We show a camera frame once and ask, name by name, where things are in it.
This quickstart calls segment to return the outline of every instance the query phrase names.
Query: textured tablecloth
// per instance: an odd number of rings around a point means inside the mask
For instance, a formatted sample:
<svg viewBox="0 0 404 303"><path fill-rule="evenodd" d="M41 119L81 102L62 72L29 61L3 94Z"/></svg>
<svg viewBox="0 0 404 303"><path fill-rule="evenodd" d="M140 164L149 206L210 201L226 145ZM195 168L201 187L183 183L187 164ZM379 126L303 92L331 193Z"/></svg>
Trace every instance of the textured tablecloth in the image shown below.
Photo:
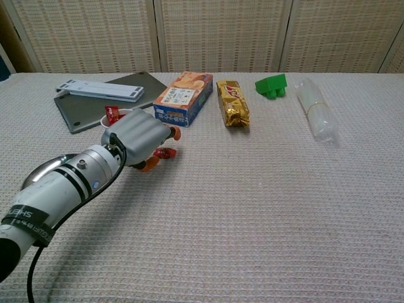
<svg viewBox="0 0 404 303"><path fill-rule="evenodd" d="M287 74L274 101L254 90L269 75L214 74L241 84L249 131L223 126L215 88L166 142L175 159L126 168L61 227L37 265L36 301L404 302L404 74ZM100 143L101 126L69 133L54 87L119 76L0 85L1 216L37 165ZM313 140L294 90L304 76L340 122L338 149ZM34 252L0 284L0 302L27 301Z"/></svg>

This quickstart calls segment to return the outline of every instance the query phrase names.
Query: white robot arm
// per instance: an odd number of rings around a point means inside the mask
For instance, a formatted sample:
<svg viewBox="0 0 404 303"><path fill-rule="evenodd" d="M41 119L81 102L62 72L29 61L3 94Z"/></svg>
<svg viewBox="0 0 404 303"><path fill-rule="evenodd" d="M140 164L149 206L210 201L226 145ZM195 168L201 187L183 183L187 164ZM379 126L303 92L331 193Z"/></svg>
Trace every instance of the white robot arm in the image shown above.
<svg viewBox="0 0 404 303"><path fill-rule="evenodd" d="M109 186L124 166L144 169L156 147L180 136L179 128L136 109L105 131L102 145L56 165L21 190L0 225L0 282L32 245L48 246L58 226Z"/></svg>

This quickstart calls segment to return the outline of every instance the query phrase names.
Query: white cup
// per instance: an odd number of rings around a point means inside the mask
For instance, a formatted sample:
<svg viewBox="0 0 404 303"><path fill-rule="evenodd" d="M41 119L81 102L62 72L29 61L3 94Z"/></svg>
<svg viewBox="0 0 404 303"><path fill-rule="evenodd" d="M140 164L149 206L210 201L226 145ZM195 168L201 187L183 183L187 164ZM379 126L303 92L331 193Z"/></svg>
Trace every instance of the white cup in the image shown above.
<svg viewBox="0 0 404 303"><path fill-rule="evenodd" d="M130 113L132 110L133 109L118 109L118 113L119 113L119 115L126 115L126 114ZM101 118L100 123L103 128L109 128L109 122L108 122L107 115L104 115Z"/></svg>

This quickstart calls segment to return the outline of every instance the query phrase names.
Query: green toy block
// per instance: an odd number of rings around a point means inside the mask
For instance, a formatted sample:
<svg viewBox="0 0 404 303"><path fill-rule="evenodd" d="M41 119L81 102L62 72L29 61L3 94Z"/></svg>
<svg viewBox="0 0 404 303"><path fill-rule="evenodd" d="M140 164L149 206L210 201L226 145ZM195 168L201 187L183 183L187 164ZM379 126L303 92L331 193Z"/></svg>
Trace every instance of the green toy block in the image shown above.
<svg viewBox="0 0 404 303"><path fill-rule="evenodd" d="M256 91L269 99L285 96L286 86L288 85L285 74L278 74L255 82Z"/></svg>

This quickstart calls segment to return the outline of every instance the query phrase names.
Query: laptop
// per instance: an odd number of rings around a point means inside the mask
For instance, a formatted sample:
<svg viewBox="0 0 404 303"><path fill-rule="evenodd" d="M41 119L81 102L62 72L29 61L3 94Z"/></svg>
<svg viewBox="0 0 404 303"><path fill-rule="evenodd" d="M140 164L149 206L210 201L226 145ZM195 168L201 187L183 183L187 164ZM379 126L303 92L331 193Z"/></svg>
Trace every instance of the laptop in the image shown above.
<svg viewBox="0 0 404 303"><path fill-rule="evenodd" d="M153 101L166 89L163 83L145 71L107 83L142 86L145 88L145 93L135 103L70 94L56 97L55 103L70 133L76 134L99 125L100 119L105 115L105 106L118 106L120 109L144 109L151 106Z"/></svg>

